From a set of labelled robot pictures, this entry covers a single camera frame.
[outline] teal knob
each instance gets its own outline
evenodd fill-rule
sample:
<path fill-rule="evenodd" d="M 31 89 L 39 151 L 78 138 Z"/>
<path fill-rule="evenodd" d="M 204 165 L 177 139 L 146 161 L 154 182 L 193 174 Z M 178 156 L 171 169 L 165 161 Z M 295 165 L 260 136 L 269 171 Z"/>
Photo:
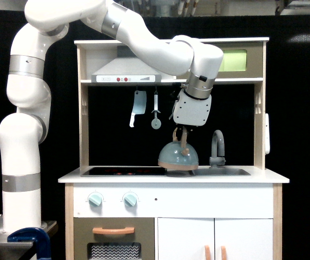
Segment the teal knob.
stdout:
<path fill-rule="evenodd" d="M 128 192 L 123 196 L 123 202 L 126 206 L 133 207 L 137 204 L 138 197 L 133 192 Z"/>
<path fill-rule="evenodd" d="M 102 204 L 103 197 L 98 192 L 93 192 L 89 195 L 89 203 L 93 207 L 98 207 Z"/>

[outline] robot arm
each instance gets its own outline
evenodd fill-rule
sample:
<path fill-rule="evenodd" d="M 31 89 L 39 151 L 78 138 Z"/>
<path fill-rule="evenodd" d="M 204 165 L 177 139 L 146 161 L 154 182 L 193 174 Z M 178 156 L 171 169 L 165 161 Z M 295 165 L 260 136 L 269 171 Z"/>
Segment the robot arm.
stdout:
<path fill-rule="evenodd" d="M 187 87 L 174 107 L 174 121 L 205 124 L 210 92 L 223 58 L 218 47 L 182 35 L 166 44 L 149 32 L 139 14 L 112 0 L 29 0 L 25 15 L 32 26 L 45 33 L 81 19 L 87 26 L 126 44 L 140 60 L 161 72 L 178 76 L 190 71 Z"/>
<path fill-rule="evenodd" d="M 7 96 L 17 113 L 0 124 L 5 232 L 41 226 L 38 144 L 47 135 L 51 102 L 43 68 L 48 48 L 67 34 L 70 22 L 82 20 L 123 42 L 143 62 L 166 74 L 190 70 L 187 88 L 174 108 L 178 124 L 205 123 L 223 56 L 219 48 L 187 36 L 177 36 L 170 44 L 160 41 L 139 14 L 112 0 L 28 0 L 25 16 L 29 23 L 13 41 L 7 84 Z"/>

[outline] cabinet handle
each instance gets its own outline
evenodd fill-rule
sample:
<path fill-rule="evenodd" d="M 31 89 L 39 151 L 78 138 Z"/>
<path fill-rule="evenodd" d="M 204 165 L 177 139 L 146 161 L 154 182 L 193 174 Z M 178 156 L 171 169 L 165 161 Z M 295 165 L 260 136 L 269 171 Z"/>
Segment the cabinet handle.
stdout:
<path fill-rule="evenodd" d="M 222 251 L 222 260 L 227 260 L 226 247 L 224 245 L 221 246 L 221 251 Z"/>
<path fill-rule="evenodd" d="M 205 259 L 206 260 L 211 260 L 211 257 L 210 257 L 210 248 L 208 245 L 205 246 Z"/>
<path fill-rule="evenodd" d="M 125 227 L 124 229 L 103 229 L 102 227 L 94 227 L 93 234 L 99 235 L 123 235 L 134 233 L 134 227 Z"/>

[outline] faucet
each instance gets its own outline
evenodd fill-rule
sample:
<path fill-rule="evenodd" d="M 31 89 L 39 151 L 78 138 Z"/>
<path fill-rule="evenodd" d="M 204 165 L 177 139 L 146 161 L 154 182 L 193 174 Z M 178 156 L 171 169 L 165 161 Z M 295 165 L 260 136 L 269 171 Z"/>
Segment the faucet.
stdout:
<path fill-rule="evenodd" d="M 211 144 L 211 157 L 209 158 L 210 168 L 216 167 L 216 165 L 225 165 L 225 163 L 225 140 L 222 132 L 216 130 L 213 134 L 213 141 Z"/>

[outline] oven window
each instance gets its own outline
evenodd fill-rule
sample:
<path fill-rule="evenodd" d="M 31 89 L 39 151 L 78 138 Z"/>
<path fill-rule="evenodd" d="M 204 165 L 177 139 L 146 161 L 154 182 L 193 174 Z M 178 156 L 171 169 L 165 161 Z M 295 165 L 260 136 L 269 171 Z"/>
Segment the oven window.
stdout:
<path fill-rule="evenodd" d="M 88 243 L 88 260 L 141 259 L 141 244 L 131 243 Z"/>

